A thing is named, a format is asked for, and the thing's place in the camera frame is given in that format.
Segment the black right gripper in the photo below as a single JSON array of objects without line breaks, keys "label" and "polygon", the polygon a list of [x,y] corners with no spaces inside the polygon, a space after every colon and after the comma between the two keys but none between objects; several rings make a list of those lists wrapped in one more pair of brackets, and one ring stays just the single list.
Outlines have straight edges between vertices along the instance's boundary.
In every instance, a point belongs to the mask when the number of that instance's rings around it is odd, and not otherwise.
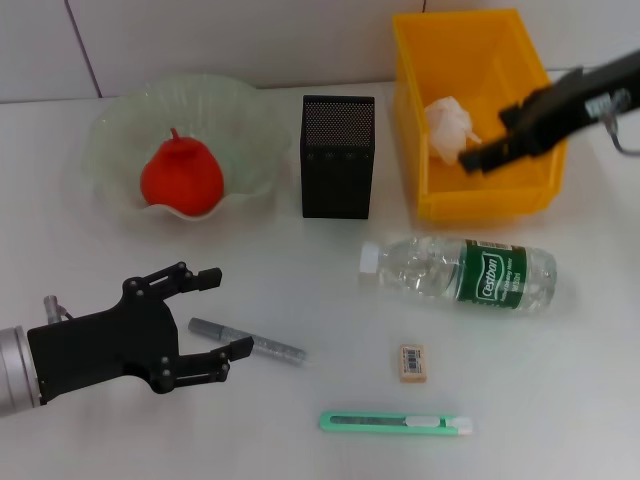
[{"label": "black right gripper", "polygon": [[552,149],[573,133],[591,125],[605,126],[614,147],[625,156],[618,134],[618,117],[639,108],[639,52],[634,51],[589,72],[576,69],[535,98],[527,97],[502,109],[499,118],[507,134],[459,154],[467,173],[489,173]]}]

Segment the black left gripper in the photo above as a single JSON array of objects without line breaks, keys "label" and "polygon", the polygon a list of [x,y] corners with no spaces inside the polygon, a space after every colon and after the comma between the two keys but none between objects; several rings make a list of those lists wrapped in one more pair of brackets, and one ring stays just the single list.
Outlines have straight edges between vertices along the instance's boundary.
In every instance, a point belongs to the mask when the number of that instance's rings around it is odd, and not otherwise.
[{"label": "black left gripper", "polygon": [[177,327],[164,303],[178,294],[218,288],[221,280],[220,268],[194,273],[178,262],[126,280],[121,299],[108,310],[29,330],[40,403],[123,376],[145,381],[157,394],[225,382],[230,363],[251,355],[253,338],[179,356]]}]

